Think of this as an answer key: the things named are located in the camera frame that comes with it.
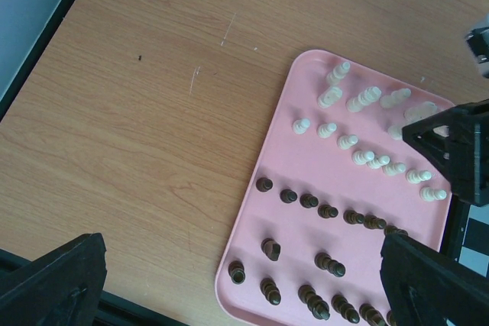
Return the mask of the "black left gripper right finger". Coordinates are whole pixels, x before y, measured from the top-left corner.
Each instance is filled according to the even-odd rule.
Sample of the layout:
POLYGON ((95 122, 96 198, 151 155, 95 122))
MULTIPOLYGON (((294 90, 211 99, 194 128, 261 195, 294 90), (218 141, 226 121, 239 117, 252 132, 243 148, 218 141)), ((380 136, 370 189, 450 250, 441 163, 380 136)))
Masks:
POLYGON ((381 257, 398 325, 488 324, 488 279, 402 234, 384 238, 381 257))

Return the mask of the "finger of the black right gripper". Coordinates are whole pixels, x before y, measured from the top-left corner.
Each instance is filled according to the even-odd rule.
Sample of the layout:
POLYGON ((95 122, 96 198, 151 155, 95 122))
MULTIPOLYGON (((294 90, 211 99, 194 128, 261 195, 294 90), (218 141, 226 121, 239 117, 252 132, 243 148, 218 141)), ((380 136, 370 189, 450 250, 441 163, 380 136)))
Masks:
POLYGON ((488 203, 488 100, 456 105, 402 128, 403 141, 450 183, 458 200, 488 203))

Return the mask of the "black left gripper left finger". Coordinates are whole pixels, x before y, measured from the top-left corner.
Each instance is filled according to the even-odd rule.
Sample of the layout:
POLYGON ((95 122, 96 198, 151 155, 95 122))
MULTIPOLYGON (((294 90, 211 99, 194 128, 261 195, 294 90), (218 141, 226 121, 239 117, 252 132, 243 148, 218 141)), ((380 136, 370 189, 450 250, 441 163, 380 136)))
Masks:
POLYGON ((100 233, 82 234, 1 278, 2 325, 91 325, 107 274, 100 233))

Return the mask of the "light wooden chess piece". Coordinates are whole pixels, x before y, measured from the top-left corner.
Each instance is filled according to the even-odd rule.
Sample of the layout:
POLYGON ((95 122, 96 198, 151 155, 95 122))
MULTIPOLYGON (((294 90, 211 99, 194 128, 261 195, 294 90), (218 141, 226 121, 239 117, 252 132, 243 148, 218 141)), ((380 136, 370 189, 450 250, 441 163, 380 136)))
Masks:
POLYGON ((326 81, 331 86, 338 85, 347 76, 350 68, 351 64, 349 62, 342 62, 336 65, 326 76, 326 81))
POLYGON ((411 96, 411 89, 404 88, 391 92, 389 95, 384 95, 379 102, 382 108, 390 109, 405 102, 411 96))
POLYGON ((346 108, 350 112, 360 112, 363 108, 377 102, 382 95, 382 91, 376 87, 368 87, 356 97, 350 98, 346 103, 346 108))

